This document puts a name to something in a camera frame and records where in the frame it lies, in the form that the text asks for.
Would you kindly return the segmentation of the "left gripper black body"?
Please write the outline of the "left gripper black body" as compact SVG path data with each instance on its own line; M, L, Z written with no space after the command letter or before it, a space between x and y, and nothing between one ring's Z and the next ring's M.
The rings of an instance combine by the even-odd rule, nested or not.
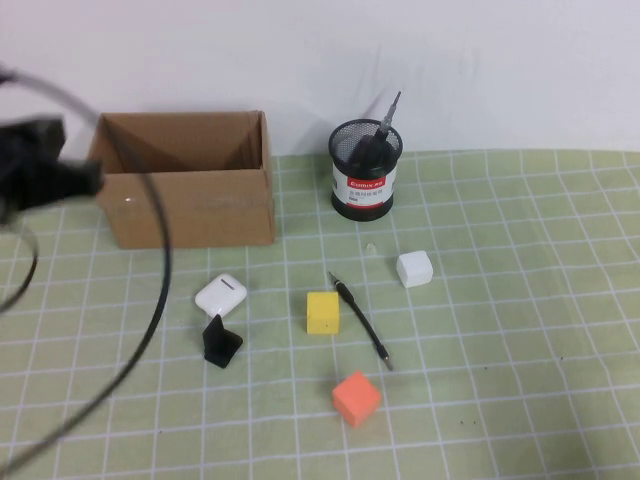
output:
M21 119L1 125L1 223L62 198L59 154L66 141L61 117Z

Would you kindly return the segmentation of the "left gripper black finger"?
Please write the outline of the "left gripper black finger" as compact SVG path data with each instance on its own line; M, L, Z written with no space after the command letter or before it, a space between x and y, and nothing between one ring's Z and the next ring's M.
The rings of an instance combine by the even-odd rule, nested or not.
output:
M104 179L62 179L53 186L53 202L59 204L65 201L95 198L105 185Z
M88 159L85 161L60 160L57 164L61 175L68 181L79 184L103 184L104 171L100 161Z

